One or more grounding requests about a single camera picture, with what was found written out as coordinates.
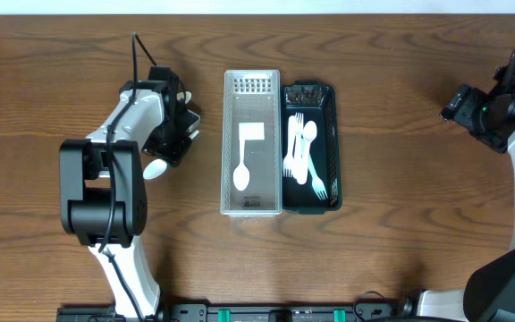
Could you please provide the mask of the white plastic spoon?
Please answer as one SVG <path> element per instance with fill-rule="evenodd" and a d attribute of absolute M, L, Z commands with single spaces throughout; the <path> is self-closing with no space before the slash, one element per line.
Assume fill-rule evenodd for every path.
<path fill-rule="evenodd" d="M 191 147 L 199 130 L 177 137 L 174 141 L 156 148 L 145 148 L 144 153 L 154 157 L 144 169 L 143 178 L 153 180 L 162 175 L 169 166 L 176 167 Z"/>
<path fill-rule="evenodd" d="M 247 124 L 239 124 L 239 164 L 233 172 L 233 183 L 238 191 L 244 191 L 249 185 L 249 169 L 245 166 L 245 143 L 247 140 Z"/>
<path fill-rule="evenodd" d="M 186 91 L 184 94 L 184 103 L 188 104 L 192 98 L 192 94 L 189 91 Z"/>

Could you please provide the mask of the white wooden fork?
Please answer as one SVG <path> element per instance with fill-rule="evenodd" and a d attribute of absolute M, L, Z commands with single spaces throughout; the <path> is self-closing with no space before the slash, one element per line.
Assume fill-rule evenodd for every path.
<path fill-rule="evenodd" d="M 295 143 L 295 127 L 297 121 L 294 115 L 291 115 L 288 118 L 287 125 L 287 152 L 285 157 L 283 158 L 283 176 L 284 177 L 292 177 L 292 168 L 293 168 L 293 151 L 294 151 L 294 143 Z"/>
<path fill-rule="evenodd" d="M 303 113 L 295 114 L 295 147 L 294 147 L 294 155 L 293 155 L 293 169 L 292 174 L 293 177 L 299 181 L 300 174 L 300 164 L 301 164 L 301 135 L 303 133 L 304 128 L 304 115 Z"/>

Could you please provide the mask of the white wooden spoon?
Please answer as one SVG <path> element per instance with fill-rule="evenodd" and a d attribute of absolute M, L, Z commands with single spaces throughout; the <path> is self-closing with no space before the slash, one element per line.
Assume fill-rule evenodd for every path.
<path fill-rule="evenodd" d="M 297 168 L 297 183 L 303 185 L 307 181 L 308 177 L 308 159 L 310 145 L 312 141 L 317 137 L 317 124 L 314 121 L 308 121 L 304 125 L 304 129 L 300 134 L 300 158 L 298 161 Z"/>

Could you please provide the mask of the pale mint plastic fork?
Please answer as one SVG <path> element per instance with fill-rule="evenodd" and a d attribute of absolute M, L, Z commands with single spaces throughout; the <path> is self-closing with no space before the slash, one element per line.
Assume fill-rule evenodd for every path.
<path fill-rule="evenodd" d="M 317 175 L 317 170 L 315 168 L 312 157 L 308 157 L 308 172 L 311 175 L 311 187 L 315 192 L 316 196 L 320 200 L 327 200 L 328 194 L 325 189 L 325 184 Z"/>

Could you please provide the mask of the white plastic spoon top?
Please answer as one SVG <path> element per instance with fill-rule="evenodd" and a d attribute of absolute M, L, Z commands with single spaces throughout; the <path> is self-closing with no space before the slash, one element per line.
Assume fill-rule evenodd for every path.
<path fill-rule="evenodd" d="M 184 94 L 184 103 L 188 104 L 192 98 L 192 94 L 189 91 L 186 91 Z"/>

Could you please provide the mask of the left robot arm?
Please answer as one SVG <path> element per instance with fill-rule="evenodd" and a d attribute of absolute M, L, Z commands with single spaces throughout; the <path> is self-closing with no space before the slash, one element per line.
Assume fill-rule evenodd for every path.
<path fill-rule="evenodd" d="M 63 229 L 88 247 L 114 294 L 110 306 L 62 307 L 59 321 L 166 321 L 161 288 L 141 235 L 148 216 L 147 180 L 177 166 L 198 133 L 191 93 L 169 67 L 151 66 L 129 80 L 106 121 L 59 150 Z"/>

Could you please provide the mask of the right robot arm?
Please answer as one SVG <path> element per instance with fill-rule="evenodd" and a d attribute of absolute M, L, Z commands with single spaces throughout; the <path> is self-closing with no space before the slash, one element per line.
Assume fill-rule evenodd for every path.
<path fill-rule="evenodd" d="M 497 153 L 511 157 L 514 225 L 509 250 L 476 270 L 462 290 L 423 291 L 399 310 L 399 321 L 515 321 L 515 49 L 489 92 L 463 84 L 441 112 Z"/>

